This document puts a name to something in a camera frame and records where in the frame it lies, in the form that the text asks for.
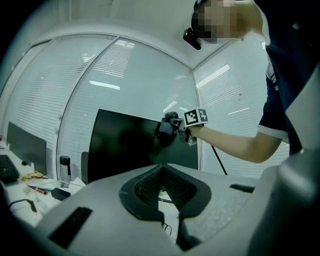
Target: dark blue shirt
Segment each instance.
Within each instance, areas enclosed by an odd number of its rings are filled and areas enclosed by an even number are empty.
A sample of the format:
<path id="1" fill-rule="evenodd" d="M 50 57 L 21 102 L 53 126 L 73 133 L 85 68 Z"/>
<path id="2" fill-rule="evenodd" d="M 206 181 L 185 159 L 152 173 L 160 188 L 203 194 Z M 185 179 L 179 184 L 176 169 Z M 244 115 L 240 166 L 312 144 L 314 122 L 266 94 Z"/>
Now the dark blue shirt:
<path id="1" fill-rule="evenodd" d="M 254 0 L 263 17 L 266 52 L 274 74 L 267 72 L 267 101 L 258 129 L 285 139 L 290 154 L 302 149 L 286 110 L 302 91 L 319 61 L 318 1 Z"/>

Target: cable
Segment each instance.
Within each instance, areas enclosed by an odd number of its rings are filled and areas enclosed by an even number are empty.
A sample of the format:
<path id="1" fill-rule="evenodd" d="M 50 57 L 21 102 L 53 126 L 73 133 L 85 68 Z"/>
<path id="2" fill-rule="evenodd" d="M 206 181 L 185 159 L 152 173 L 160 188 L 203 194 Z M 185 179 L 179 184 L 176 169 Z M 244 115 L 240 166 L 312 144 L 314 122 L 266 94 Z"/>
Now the cable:
<path id="1" fill-rule="evenodd" d="M 161 197 L 158 197 L 158 201 L 161 201 L 161 202 L 164 202 L 164 203 L 173 204 L 173 202 L 172 202 L 172 201 L 167 200 L 167 199 L 163 199 L 163 198 L 161 198 Z"/>
<path id="2" fill-rule="evenodd" d="M 163 224 L 164 224 L 164 225 L 166 225 L 166 227 L 165 227 L 164 231 L 166 231 L 167 227 L 170 227 L 170 235 L 169 235 L 169 236 L 171 236 L 171 233 L 172 233 L 172 227 L 171 227 L 170 225 L 166 224 L 165 222 L 164 222 Z"/>
<path id="3" fill-rule="evenodd" d="M 218 158 L 218 161 L 219 161 L 219 163 L 220 163 L 220 165 L 221 165 L 221 167 L 222 167 L 222 170 L 223 170 L 224 174 L 225 174 L 225 175 L 228 175 L 227 172 L 226 172 L 226 169 L 224 168 L 224 165 L 222 164 L 222 162 L 221 162 L 221 160 L 220 160 L 220 158 L 219 158 L 219 156 L 218 156 L 218 153 L 217 153 L 215 147 L 214 147 L 214 146 L 211 146 L 211 147 L 212 147 L 212 149 L 213 149 L 213 152 L 215 153 L 216 158 Z"/>
<path id="4" fill-rule="evenodd" d="M 82 186 L 82 185 L 73 184 L 73 183 L 71 183 L 71 182 L 63 181 L 63 180 L 55 180 L 55 181 L 47 182 L 47 183 L 44 183 L 44 184 L 40 184 L 40 185 L 38 185 L 38 186 L 35 188 L 35 198 L 36 198 L 36 201 L 37 201 L 37 202 L 40 201 L 40 199 L 39 199 L 39 197 L 38 197 L 38 194 L 37 194 L 38 188 L 40 188 L 40 187 L 42 187 L 42 186 L 44 186 L 44 185 L 47 185 L 47 184 L 52 184 L 52 183 L 57 183 L 57 182 L 67 183 L 67 184 L 69 184 L 69 185 L 75 185 L 75 186 L 79 186 L 79 187 L 84 188 L 84 186 Z"/>
<path id="5" fill-rule="evenodd" d="M 160 208 L 161 208 L 161 206 L 162 206 L 162 204 L 164 203 L 164 201 L 162 200 L 162 198 L 161 198 L 161 204 L 160 204 L 160 206 L 159 206 L 159 211 L 160 211 Z"/>
<path id="6" fill-rule="evenodd" d="M 13 204 L 15 204 L 15 203 L 18 203 L 18 202 L 22 202 L 22 201 L 27 201 L 29 204 L 30 204 L 30 206 L 31 206 L 31 210 L 33 211 L 33 212 L 37 212 L 37 209 L 36 209 L 36 207 L 35 207 L 35 203 L 33 202 L 33 201 L 31 201 L 31 200 L 29 200 L 29 199 L 20 199 L 20 200 L 17 200 L 17 201 L 13 201 L 13 202 L 11 202 L 9 205 L 8 205 L 8 209 L 13 205 Z"/>

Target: black monitor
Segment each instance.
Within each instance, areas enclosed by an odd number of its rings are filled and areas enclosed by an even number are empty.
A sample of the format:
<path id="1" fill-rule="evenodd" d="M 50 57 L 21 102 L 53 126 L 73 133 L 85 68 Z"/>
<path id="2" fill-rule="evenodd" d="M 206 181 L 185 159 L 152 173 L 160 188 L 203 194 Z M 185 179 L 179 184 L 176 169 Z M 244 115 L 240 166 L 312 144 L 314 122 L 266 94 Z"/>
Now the black monitor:
<path id="1" fill-rule="evenodd" d="M 44 175 L 47 174 L 46 148 L 47 142 L 19 126 L 9 122 L 6 136 L 10 151 L 29 166 L 34 164 L 34 169 Z"/>
<path id="2" fill-rule="evenodd" d="M 99 109 L 91 136 L 88 182 L 155 164 L 198 169 L 197 145 L 176 135 L 171 143 L 156 138 L 160 123 Z"/>

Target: black cable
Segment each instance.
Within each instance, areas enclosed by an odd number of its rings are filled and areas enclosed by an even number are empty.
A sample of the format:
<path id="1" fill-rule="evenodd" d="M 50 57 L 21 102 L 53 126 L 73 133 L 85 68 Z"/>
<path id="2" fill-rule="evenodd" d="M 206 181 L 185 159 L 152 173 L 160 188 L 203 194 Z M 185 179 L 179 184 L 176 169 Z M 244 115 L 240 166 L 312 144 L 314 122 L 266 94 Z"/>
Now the black cable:
<path id="1" fill-rule="evenodd" d="M 165 202 L 165 203 L 169 203 L 169 204 L 173 204 L 172 201 L 167 200 L 167 199 L 163 199 L 163 198 L 161 198 L 161 197 L 158 197 L 158 201 L 160 201 L 160 202 Z"/>
<path id="2" fill-rule="evenodd" d="M 217 153 L 215 147 L 214 147 L 214 146 L 211 146 L 211 147 L 212 147 L 212 149 L 213 149 L 213 152 L 215 153 L 216 158 L 218 158 L 218 161 L 219 161 L 219 163 L 220 163 L 220 165 L 221 165 L 221 168 L 222 168 L 224 174 L 225 174 L 225 175 L 228 175 L 227 172 L 226 172 L 226 169 L 225 169 L 224 165 L 222 164 L 222 162 L 221 162 L 221 160 L 220 160 L 220 158 L 219 158 L 219 156 L 218 156 L 218 153 Z"/>
<path id="3" fill-rule="evenodd" d="M 167 227 L 170 227 L 170 235 L 169 235 L 169 236 L 171 236 L 171 233 L 172 233 L 172 227 L 171 227 L 170 225 L 166 224 L 166 223 L 164 223 L 164 225 L 166 225 L 166 227 L 165 227 L 164 231 L 166 231 Z"/>
<path id="4" fill-rule="evenodd" d="M 34 202 L 29 200 L 29 199 L 20 199 L 20 200 L 17 200 L 17 201 L 13 201 L 8 205 L 8 208 L 10 208 L 13 204 L 18 203 L 18 202 L 22 202 L 22 201 L 27 201 L 31 206 L 31 210 L 33 212 L 35 212 L 35 213 L 37 212 L 37 209 L 36 209 L 36 206 L 35 206 Z"/>

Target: man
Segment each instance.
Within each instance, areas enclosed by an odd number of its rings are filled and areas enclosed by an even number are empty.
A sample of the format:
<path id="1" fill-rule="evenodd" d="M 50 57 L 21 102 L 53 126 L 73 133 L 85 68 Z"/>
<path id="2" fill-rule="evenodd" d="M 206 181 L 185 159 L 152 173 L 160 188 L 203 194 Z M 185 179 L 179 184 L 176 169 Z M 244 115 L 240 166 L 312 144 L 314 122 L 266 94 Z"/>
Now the man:
<path id="1" fill-rule="evenodd" d="M 225 134 L 204 126 L 190 127 L 192 136 L 253 163 L 269 159 L 285 139 L 289 140 L 290 154 L 302 149 L 286 110 L 319 68 L 319 45 L 315 45 L 319 4 L 313 2 L 198 0 L 195 3 L 191 26 L 196 36 L 216 43 L 217 38 L 241 39 L 253 31 L 265 36 L 269 65 L 267 100 L 255 137 Z"/>

